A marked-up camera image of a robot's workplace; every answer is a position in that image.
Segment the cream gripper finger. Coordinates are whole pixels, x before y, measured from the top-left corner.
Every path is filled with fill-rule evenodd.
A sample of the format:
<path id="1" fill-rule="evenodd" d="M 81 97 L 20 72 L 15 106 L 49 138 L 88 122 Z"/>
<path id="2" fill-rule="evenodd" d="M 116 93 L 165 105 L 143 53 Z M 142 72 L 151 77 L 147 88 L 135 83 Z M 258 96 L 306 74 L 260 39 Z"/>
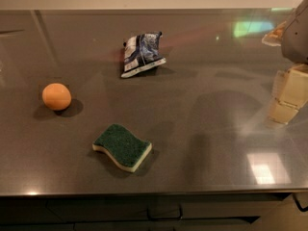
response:
<path id="1" fill-rule="evenodd" d="M 308 102 L 308 65 L 295 64 L 275 75 L 268 119 L 288 124 Z"/>
<path id="2" fill-rule="evenodd" d="M 267 46 L 280 46 L 283 39 L 283 33 L 286 27 L 286 22 L 277 25 L 273 30 L 265 34 L 262 38 L 262 43 Z"/>

